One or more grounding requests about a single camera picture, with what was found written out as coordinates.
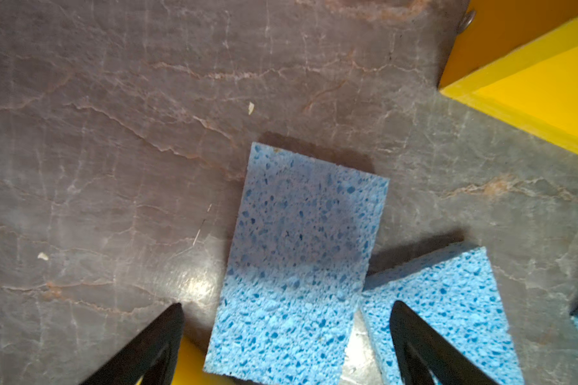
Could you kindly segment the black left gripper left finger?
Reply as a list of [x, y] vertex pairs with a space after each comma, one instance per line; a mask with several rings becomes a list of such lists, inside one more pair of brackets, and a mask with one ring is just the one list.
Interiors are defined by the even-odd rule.
[[174, 303], [84, 383], [172, 383], [184, 323], [182, 306]]

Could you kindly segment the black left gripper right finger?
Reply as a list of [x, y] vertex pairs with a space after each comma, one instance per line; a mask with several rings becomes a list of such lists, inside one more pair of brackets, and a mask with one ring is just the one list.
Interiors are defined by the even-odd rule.
[[393, 303], [390, 335], [404, 384], [494, 384], [402, 301]]

